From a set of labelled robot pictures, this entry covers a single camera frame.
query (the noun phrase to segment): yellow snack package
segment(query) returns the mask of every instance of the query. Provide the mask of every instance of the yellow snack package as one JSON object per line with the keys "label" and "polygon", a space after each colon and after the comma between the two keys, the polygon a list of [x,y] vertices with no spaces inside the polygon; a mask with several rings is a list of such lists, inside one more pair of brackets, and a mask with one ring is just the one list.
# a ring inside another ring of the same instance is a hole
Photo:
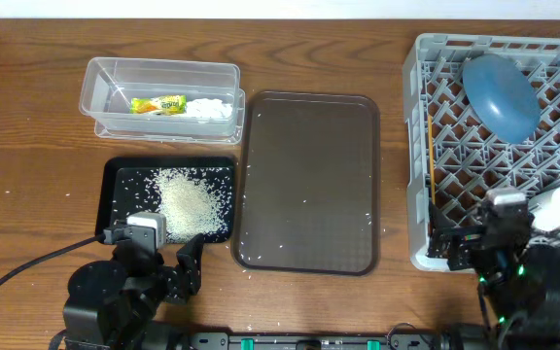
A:
{"label": "yellow snack package", "polygon": [[185,113],[186,105],[187,100],[183,95],[133,98],[131,100],[131,113],[171,116]]}

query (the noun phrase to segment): white plastic crate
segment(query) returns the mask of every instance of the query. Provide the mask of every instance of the white plastic crate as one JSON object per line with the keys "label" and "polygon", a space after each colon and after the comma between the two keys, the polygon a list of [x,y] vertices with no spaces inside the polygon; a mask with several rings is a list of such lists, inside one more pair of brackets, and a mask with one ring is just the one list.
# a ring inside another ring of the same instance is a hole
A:
{"label": "white plastic crate", "polygon": [[[515,62],[535,88],[542,121],[521,145],[483,126],[462,84],[464,63],[482,54]],[[422,34],[403,65],[403,114],[409,134],[407,186],[409,253],[419,269],[448,271],[446,259],[427,257],[430,186],[427,114],[433,117],[437,207],[457,225],[484,193],[516,186],[528,197],[560,186],[560,39]],[[535,243],[560,247],[560,230]]]}

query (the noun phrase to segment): blue bowl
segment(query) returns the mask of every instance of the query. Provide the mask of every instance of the blue bowl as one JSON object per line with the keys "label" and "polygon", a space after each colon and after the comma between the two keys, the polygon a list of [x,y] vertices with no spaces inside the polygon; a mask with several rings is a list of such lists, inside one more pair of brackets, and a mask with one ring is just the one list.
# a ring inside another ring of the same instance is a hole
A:
{"label": "blue bowl", "polygon": [[513,62],[493,54],[479,56],[465,64],[463,78],[474,111],[498,138],[519,144],[533,134],[542,110]]}

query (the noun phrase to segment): wooden table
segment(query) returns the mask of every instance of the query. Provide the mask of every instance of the wooden table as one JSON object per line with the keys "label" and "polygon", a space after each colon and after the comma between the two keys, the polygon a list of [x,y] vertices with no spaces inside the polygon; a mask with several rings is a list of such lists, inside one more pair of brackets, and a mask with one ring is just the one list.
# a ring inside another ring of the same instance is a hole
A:
{"label": "wooden table", "polygon": [[[418,271],[408,258],[408,144],[402,65],[417,35],[560,37],[559,21],[0,19],[0,277],[92,236],[103,165],[123,155],[233,155],[239,146],[99,139],[78,111],[88,61],[128,56],[232,62],[248,98],[264,89],[363,94],[381,111],[381,259],[368,277],[246,272],[207,245],[202,289],[157,313],[174,325],[255,333],[384,333],[398,322],[480,322],[470,274]],[[174,264],[177,246],[164,250]],[[110,258],[93,244],[0,288],[0,349],[44,349],[63,329],[66,283]]]}

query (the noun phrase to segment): white wall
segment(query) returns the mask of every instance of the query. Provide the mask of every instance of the white wall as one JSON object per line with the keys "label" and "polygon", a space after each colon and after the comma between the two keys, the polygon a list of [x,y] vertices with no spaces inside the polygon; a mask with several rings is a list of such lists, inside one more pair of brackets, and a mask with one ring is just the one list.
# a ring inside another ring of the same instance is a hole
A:
{"label": "white wall", "polygon": [[0,18],[560,19],[560,0],[0,0]]}

